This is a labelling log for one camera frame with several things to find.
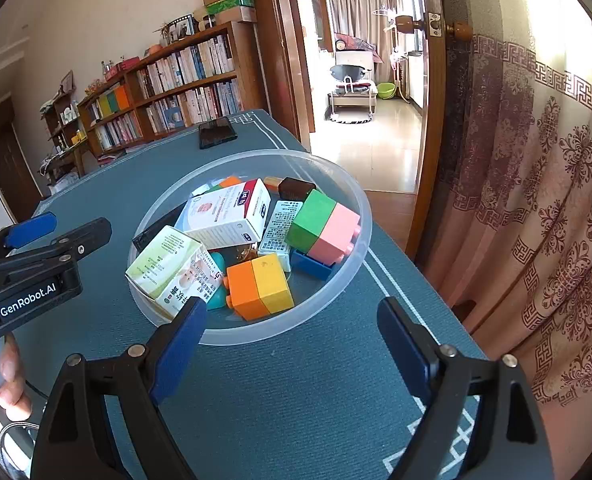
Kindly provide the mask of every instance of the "blue gripper pad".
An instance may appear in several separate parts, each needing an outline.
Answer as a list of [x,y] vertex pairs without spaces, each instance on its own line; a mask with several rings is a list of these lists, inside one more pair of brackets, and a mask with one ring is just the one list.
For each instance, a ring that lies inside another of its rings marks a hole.
[[378,304],[376,320],[380,335],[390,350],[409,393],[428,406],[432,399],[429,362],[414,342],[409,330],[390,307],[388,300],[382,300]]
[[203,300],[197,300],[156,363],[154,384],[150,390],[154,406],[173,394],[180,384],[189,359],[205,332],[206,324],[207,306]]
[[51,233],[56,228],[56,215],[44,213],[14,225],[5,238],[5,247],[19,249],[41,236]]

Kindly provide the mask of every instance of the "metal bolt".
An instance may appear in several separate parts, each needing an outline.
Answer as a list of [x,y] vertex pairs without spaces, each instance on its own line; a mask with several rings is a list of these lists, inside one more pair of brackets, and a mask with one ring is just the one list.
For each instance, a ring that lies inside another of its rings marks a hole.
[[455,349],[452,345],[440,345],[441,354],[446,357],[456,357],[458,355],[458,350]]
[[145,353],[145,347],[141,344],[132,345],[127,349],[129,357],[140,357]]
[[80,354],[72,354],[66,360],[67,366],[76,366],[79,362]]
[[503,356],[503,363],[505,363],[505,365],[509,366],[510,368],[516,368],[518,366],[518,359],[516,359],[511,354],[505,354]]

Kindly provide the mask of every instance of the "black wire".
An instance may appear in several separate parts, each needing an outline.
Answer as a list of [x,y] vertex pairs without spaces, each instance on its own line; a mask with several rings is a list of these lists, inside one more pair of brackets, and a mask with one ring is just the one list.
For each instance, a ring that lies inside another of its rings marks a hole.
[[36,395],[41,396],[45,400],[49,399],[49,396],[45,395],[41,390],[39,390],[38,388],[36,388],[36,386],[34,386],[27,379],[25,380],[25,384],[27,384],[27,386],[29,386],[30,389],[32,389]]

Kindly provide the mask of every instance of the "beige curtain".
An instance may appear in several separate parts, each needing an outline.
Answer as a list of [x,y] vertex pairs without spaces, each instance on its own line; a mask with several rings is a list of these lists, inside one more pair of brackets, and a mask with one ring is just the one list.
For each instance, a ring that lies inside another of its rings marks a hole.
[[423,272],[488,357],[518,357],[569,480],[592,450],[592,23],[505,4],[505,37],[448,50]]
[[372,14],[372,10],[385,5],[402,12],[402,0],[330,0],[332,28],[339,34],[348,34],[376,46],[383,63],[374,65],[377,83],[393,81],[390,54],[394,47],[394,32],[383,31],[388,21],[385,16]]

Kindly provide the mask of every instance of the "yellow block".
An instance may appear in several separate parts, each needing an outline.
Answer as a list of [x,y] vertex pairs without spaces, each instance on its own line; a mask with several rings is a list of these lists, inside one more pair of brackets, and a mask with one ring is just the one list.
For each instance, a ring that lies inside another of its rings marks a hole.
[[294,306],[285,273],[276,253],[252,260],[258,296],[266,309],[275,314]]

